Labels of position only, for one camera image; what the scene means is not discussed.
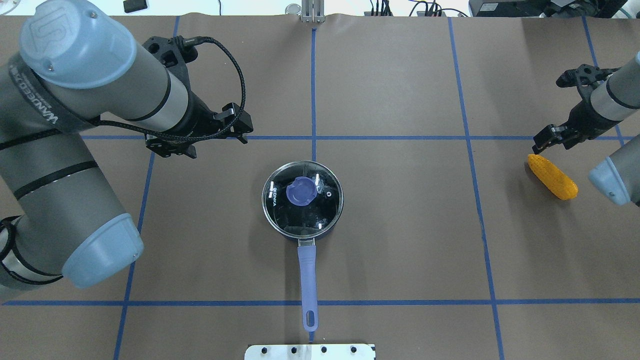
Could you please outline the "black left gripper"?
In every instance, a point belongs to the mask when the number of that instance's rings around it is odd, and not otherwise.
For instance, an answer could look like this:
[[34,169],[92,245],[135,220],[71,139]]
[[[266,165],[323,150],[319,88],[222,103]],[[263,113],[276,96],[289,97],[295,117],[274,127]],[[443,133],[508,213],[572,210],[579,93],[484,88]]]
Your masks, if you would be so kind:
[[195,159],[197,151],[194,138],[209,137],[220,132],[221,135],[246,135],[254,132],[252,117],[241,111],[240,105],[228,103],[221,112],[211,111],[198,95],[190,95],[187,114],[185,114],[186,141],[165,140],[153,135],[145,135],[145,146],[162,158],[172,155]]

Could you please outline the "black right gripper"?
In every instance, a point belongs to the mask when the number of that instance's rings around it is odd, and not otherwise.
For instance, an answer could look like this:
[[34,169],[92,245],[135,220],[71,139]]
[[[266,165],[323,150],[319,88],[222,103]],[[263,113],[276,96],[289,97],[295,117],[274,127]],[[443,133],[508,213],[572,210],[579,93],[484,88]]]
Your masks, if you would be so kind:
[[547,148],[562,144],[571,149],[581,142],[593,140],[609,130],[609,120],[594,110],[587,100],[581,100],[569,113],[565,126],[547,125],[533,136],[532,152],[540,154]]

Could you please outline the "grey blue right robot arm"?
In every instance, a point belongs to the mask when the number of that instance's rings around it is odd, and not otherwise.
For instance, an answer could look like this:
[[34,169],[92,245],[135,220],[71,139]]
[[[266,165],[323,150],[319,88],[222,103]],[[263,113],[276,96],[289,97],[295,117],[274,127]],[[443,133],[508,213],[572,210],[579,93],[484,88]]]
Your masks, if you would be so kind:
[[533,137],[532,152],[561,145],[565,150],[594,141],[615,130],[619,148],[590,170],[590,183],[615,205],[640,202],[639,137],[624,140],[620,125],[638,114],[640,107],[640,60],[634,54],[626,64],[603,68],[581,64],[556,79],[558,88],[575,88],[579,102],[559,125],[546,125]]

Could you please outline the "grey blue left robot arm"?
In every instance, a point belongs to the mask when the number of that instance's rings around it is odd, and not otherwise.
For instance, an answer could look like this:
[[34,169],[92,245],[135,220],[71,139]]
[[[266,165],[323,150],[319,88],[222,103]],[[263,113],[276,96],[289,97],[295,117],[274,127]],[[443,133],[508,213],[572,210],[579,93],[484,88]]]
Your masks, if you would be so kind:
[[[214,44],[240,82],[240,103],[211,111],[187,64]],[[87,289],[128,268],[144,244],[82,132],[142,133],[160,157],[196,158],[195,144],[253,131],[237,60],[210,36],[139,43],[88,0],[46,0],[1,67],[1,177],[23,214],[1,221],[1,301],[67,279]]]

